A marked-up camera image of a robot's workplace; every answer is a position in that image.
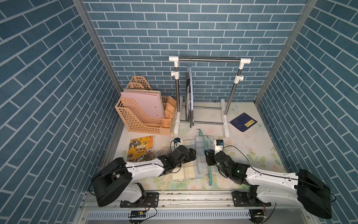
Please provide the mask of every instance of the checkered cloth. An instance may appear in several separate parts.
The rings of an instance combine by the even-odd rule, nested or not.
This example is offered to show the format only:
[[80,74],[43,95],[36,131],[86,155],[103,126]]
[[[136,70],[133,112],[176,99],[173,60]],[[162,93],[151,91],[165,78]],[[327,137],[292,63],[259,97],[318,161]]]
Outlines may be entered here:
[[[214,149],[214,139],[209,136],[209,148]],[[195,139],[183,140],[183,145],[187,148],[193,148],[196,150],[196,160],[184,163],[178,173],[172,173],[173,180],[183,179],[201,179],[208,176],[209,167],[206,163],[204,154],[204,143],[201,136],[197,136]],[[219,173],[216,166],[211,166],[212,174]]]

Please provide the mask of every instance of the metal frame edge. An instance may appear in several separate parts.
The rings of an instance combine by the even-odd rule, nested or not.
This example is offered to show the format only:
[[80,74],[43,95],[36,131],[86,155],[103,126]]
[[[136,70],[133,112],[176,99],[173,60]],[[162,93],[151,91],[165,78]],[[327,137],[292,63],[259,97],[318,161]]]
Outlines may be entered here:
[[96,32],[96,29],[92,23],[92,20],[90,18],[90,15],[87,12],[86,6],[83,3],[83,0],[73,0],[74,6],[76,7],[78,14],[80,18],[82,19],[82,22],[84,26],[86,27],[88,34],[95,45],[95,48],[97,49],[98,54],[100,55],[102,62],[104,66],[107,69],[107,72],[113,82],[114,87],[116,88],[119,95],[121,95],[122,87],[120,86],[117,76],[113,70],[113,67],[109,61],[109,58],[107,57],[106,51],[103,48],[103,45],[101,43],[100,38],[98,37],[98,34]]
[[108,145],[106,154],[101,162],[100,170],[104,168],[106,165],[108,165],[114,159],[113,157],[116,153],[117,146],[123,132],[123,128],[124,128],[124,122],[122,121],[122,119],[119,119],[116,130],[114,131],[114,134],[112,136],[111,142]]
[[302,8],[301,14],[298,17],[295,25],[292,28],[290,35],[287,37],[285,45],[283,46],[282,50],[279,52],[274,65],[271,68],[271,71],[268,73],[266,80],[262,84],[261,89],[259,90],[257,96],[254,99],[255,105],[259,104],[261,101],[266,89],[269,87],[271,81],[275,77],[278,69],[280,68],[282,62],[284,61],[286,55],[288,54],[292,44],[296,40],[298,34],[300,33],[303,25],[306,23],[308,16],[311,14],[314,6],[316,5],[318,0],[307,0],[305,6]]
[[260,117],[261,117],[261,120],[262,120],[262,122],[263,122],[263,125],[265,126],[266,131],[267,131],[268,135],[270,136],[273,145],[274,145],[275,148],[276,148],[277,154],[278,154],[278,156],[279,156],[279,158],[280,158],[282,164],[284,165],[284,168],[285,168],[286,172],[288,172],[288,166],[287,166],[287,164],[285,163],[285,161],[282,159],[282,155],[281,155],[281,153],[280,153],[280,150],[279,150],[279,148],[277,147],[277,144],[274,142],[274,138],[272,137],[272,134],[271,134],[270,130],[269,130],[268,127],[267,127],[266,121],[263,119],[262,113],[261,113],[261,111],[260,111],[258,105],[255,104],[255,106],[256,106],[256,109],[257,109],[257,111],[258,111],[258,114],[259,114]]

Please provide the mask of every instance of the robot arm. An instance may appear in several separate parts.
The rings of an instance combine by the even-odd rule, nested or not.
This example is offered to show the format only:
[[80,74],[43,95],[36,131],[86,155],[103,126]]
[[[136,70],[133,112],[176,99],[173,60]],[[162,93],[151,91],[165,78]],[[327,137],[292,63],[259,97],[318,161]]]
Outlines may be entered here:
[[216,153],[214,159],[222,175],[237,184],[250,185],[246,195],[237,195],[238,203],[246,206],[262,206],[270,202],[290,204],[303,207],[318,217],[332,218],[330,188],[309,171],[266,171],[235,163],[223,151]]
[[106,206],[116,199],[142,205],[146,198],[144,188],[137,180],[171,173],[183,163],[195,160],[196,151],[179,145],[165,156],[145,162],[125,162],[116,158],[96,173],[92,186],[99,207]]

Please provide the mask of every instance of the cable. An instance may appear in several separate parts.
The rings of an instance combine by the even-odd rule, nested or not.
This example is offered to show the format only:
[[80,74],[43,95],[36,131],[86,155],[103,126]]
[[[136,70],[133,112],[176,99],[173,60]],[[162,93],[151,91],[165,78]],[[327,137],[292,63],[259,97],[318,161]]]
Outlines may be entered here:
[[[145,200],[148,200],[148,205],[150,205],[150,200],[149,200],[149,198],[146,198]],[[146,205],[146,203],[145,203],[145,200],[144,200],[144,210],[145,210],[145,211],[149,211],[150,207],[148,207],[148,209],[147,209],[147,205]]]
[[157,210],[155,207],[149,206],[149,209],[150,209],[150,208],[154,208],[154,209],[155,209],[155,211],[156,211],[155,215],[152,215],[151,217],[148,217],[148,218],[144,219],[142,222],[144,222],[144,221],[147,220],[147,219],[153,218],[154,216],[156,216],[156,215],[158,214],[158,210]]
[[172,140],[172,141],[170,142],[170,151],[171,151],[171,152],[173,152],[173,151],[171,150],[171,143],[172,143],[172,142],[174,142],[174,140]]
[[253,168],[252,167],[252,165],[250,164],[250,161],[249,161],[249,159],[238,149],[238,148],[236,148],[235,146],[232,146],[232,147],[234,147],[235,149],[237,149],[245,158],[246,158],[246,160],[248,161],[248,165],[253,169],[253,170],[255,170],[256,172],[258,172],[258,173],[260,173],[260,174],[264,174],[264,175],[267,175],[267,176],[272,176],[272,177],[279,177],[279,178],[284,178],[284,179],[290,179],[290,180],[297,180],[297,181],[301,181],[301,182],[304,182],[304,183],[306,183],[306,184],[309,184],[309,185],[312,185],[312,186],[315,186],[315,187],[317,187],[317,188],[319,188],[319,189],[321,189],[321,190],[323,190],[323,191],[326,191],[326,192],[328,192],[328,193],[330,193],[333,197],[334,197],[334,199],[331,201],[331,202],[334,202],[334,201],[336,201],[337,200],[337,198],[336,198],[336,196],[333,194],[333,193],[331,193],[330,191],[327,191],[327,190],[325,190],[324,188],[322,188],[322,187],[319,187],[319,186],[317,186],[317,185],[314,185],[314,184],[311,184],[311,183],[308,183],[308,182],[306,182],[306,181],[303,181],[303,180],[299,180],[299,179],[294,179],[294,178],[287,178],[287,177],[280,177],[280,176],[275,176],[275,175],[271,175],[271,174],[267,174],[267,173],[262,173],[262,172],[259,172],[259,171],[257,171],[255,168]]
[[163,166],[161,166],[161,165],[159,165],[159,164],[155,164],[155,163],[147,163],[147,164],[142,164],[142,165],[138,165],[138,166],[128,166],[128,167],[122,167],[122,168],[120,168],[120,169],[113,170],[113,171],[111,171],[111,172],[105,173],[105,174],[103,174],[103,175],[101,175],[101,176],[99,176],[99,177],[96,177],[93,181],[95,181],[96,179],[99,179],[99,178],[101,178],[101,177],[103,177],[103,176],[105,176],[105,175],[107,175],[107,174],[114,173],[114,172],[116,172],[116,171],[124,170],[124,169],[127,169],[127,168],[146,166],[146,165],[150,165],[150,164],[154,164],[154,165],[156,165],[156,166],[160,166],[161,168],[165,169]]
[[224,175],[220,172],[220,169],[218,169],[218,171],[219,171],[219,173],[220,173],[223,177],[225,177],[225,178],[230,178],[230,177],[224,176]]
[[[156,164],[156,165],[157,165],[157,164]],[[161,165],[158,165],[158,166],[161,166]],[[177,172],[179,172],[181,168],[182,168],[182,164],[180,164],[179,170],[178,170]],[[177,172],[172,172],[172,171],[169,171],[169,172],[171,172],[171,173],[177,173]]]
[[92,186],[92,182],[90,182],[89,184],[90,184],[90,185],[88,186],[87,191],[88,191],[91,195],[94,195],[94,196],[95,196],[95,194],[94,194],[94,193],[92,193],[92,191],[94,192],[94,189],[93,189],[93,188],[91,188],[91,186]]
[[276,203],[275,203],[274,209],[273,209],[272,212],[271,212],[271,215],[270,215],[265,221],[261,222],[260,224],[263,224],[263,223],[265,223],[267,220],[269,220],[269,218],[270,218],[270,217],[272,216],[272,214],[274,213],[275,208],[276,208]]

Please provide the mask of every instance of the book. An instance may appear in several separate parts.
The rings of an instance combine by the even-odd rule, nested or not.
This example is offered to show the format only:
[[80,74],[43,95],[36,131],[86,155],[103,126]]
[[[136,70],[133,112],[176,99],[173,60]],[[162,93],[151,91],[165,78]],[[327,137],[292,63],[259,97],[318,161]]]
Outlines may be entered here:
[[143,162],[153,159],[154,136],[131,139],[127,162]]
[[252,125],[256,124],[257,121],[246,113],[242,113],[237,118],[230,121],[230,123],[239,131],[244,132],[250,127],[252,127]]

